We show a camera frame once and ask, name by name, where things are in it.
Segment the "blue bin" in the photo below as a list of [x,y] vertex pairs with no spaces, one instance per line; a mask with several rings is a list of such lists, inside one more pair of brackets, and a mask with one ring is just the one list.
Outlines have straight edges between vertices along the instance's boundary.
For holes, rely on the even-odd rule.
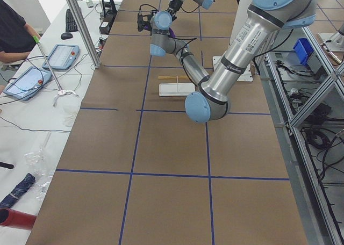
[[300,63],[303,66],[307,66],[308,58],[314,52],[308,39],[307,38],[297,39],[297,42],[294,45],[293,49],[296,52],[298,58],[300,59]]

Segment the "white table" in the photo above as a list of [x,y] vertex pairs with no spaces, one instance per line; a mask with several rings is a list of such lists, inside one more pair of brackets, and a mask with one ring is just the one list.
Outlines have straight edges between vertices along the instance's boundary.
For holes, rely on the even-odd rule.
[[[80,8],[82,9],[92,41],[96,45],[99,37],[101,37],[98,28],[101,23],[99,14],[94,8],[88,8],[83,2],[80,3]],[[75,62],[78,63],[82,55],[87,53],[80,33],[73,32],[74,37],[68,40],[61,40],[60,38],[61,33],[65,31],[66,9],[67,6],[61,10],[56,20],[51,23],[50,27],[40,39],[40,42],[46,54],[49,54],[56,44],[79,45],[80,54]],[[29,58],[39,55],[41,55],[41,53],[36,46],[30,53]],[[32,62],[37,67],[41,68],[44,60],[43,58],[38,60],[34,59]],[[31,64],[29,62],[25,62],[16,72],[15,77],[18,77],[30,66]],[[76,89],[79,98],[73,95],[60,97],[57,106],[53,107],[53,99],[57,94],[57,90],[42,89],[28,102],[19,101],[0,105],[0,109],[3,110],[0,116],[22,128],[62,129],[70,131],[71,126],[66,126],[64,120],[67,116],[71,116],[71,114],[65,113],[65,109],[72,108],[75,114],[78,112],[81,100],[86,93],[94,71],[90,56],[87,55],[85,59],[82,60],[77,66],[77,70],[82,74],[81,85]],[[56,72],[58,77],[63,73],[64,72]],[[72,69],[66,75],[59,77],[59,81],[64,89],[74,90],[79,83],[80,76],[81,75],[75,69]],[[54,81],[51,81],[45,87],[56,89],[57,85]],[[0,96],[0,104],[13,101],[12,98],[3,96],[4,94]],[[68,136],[69,133],[51,132],[51,136],[45,148],[45,163],[48,172],[54,172],[56,169],[56,165],[65,147]],[[23,180],[28,172],[32,173],[33,167],[26,163],[24,154],[38,151],[47,137],[48,132],[22,131],[18,127],[0,119],[0,162],[15,165],[15,168],[12,170],[0,168],[0,201]],[[37,181],[39,183],[50,179],[51,178],[44,177]],[[37,215],[42,204],[42,199],[36,198],[36,196],[39,195],[38,183],[33,185],[28,192],[18,200],[12,209]],[[29,234],[30,231],[27,230],[0,227],[0,244],[25,244]]]

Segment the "computer mouse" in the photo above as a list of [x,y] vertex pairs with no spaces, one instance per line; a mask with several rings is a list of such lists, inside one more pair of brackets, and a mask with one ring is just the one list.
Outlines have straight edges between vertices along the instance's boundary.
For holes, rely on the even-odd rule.
[[71,33],[63,33],[63,34],[61,35],[61,39],[62,39],[62,40],[70,39],[70,38],[72,38],[72,37],[73,37],[73,35],[72,35]]

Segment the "person's arm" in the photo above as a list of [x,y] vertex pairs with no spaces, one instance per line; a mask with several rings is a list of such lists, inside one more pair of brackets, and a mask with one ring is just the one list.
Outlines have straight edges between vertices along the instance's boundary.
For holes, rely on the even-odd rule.
[[24,29],[32,36],[32,37],[38,37],[38,39],[41,38],[41,36],[36,32],[36,30],[30,26],[28,23],[24,25]]
[[4,51],[0,52],[0,61],[4,63],[10,63],[14,61],[24,60],[28,57],[30,52],[26,53],[6,53]]

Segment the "person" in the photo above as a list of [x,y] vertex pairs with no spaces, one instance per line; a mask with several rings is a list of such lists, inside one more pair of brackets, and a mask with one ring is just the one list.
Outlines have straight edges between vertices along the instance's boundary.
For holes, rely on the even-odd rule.
[[35,46],[33,36],[40,35],[3,0],[0,15],[0,61],[10,63],[27,58]]

